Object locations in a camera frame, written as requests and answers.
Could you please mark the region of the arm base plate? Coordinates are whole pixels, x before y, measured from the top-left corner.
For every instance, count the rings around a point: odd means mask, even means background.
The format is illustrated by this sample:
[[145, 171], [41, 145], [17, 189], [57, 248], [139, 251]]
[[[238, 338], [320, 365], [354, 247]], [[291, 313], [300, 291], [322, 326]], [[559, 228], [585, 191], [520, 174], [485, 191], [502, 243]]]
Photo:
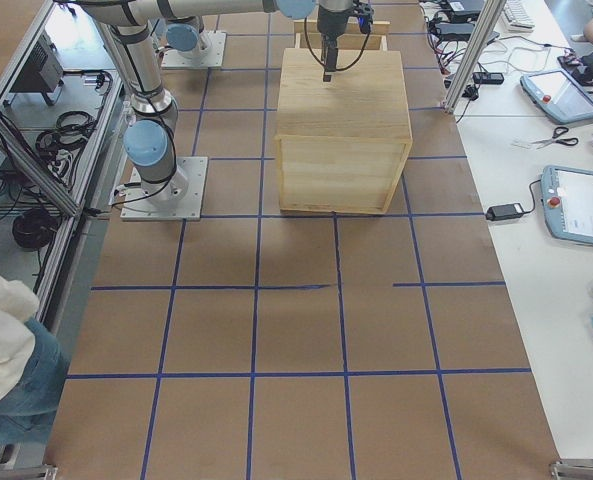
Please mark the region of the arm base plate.
[[120, 217], [124, 221], [199, 221], [204, 198], [208, 158], [178, 157], [174, 176], [160, 185], [142, 182], [133, 167], [130, 183], [120, 200]]
[[191, 70], [221, 68], [226, 44], [224, 31], [198, 32], [188, 25], [171, 25], [167, 30], [167, 46], [162, 68]]

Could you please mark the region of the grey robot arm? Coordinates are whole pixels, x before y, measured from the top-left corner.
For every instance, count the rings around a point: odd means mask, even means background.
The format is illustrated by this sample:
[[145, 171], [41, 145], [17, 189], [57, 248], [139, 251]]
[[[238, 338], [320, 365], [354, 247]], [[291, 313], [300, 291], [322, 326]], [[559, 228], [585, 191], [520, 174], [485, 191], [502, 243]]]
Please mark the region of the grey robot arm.
[[199, 58], [211, 48], [201, 16], [191, 16], [170, 21], [166, 26], [167, 44], [185, 58]]
[[338, 39], [357, 1], [81, 1], [79, 5], [96, 22], [109, 29], [123, 80], [130, 87], [130, 104], [136, 115], [123, 145], [141, 180], [140, 197], [130, 207], [141, 211], [176, 212], [188, 195], [187, 170], [175, 153], [174, 129], [177, 103], [163, 84], [150, 38], [149, 22], [163, 19], [179, 26], [187, 38], [176, 50], [192, 51], [201, 42], [205, 15], [280, 12], [292, 20], [318, 11], [317, 28], [322, 37], [324, 79], [337, 70]]

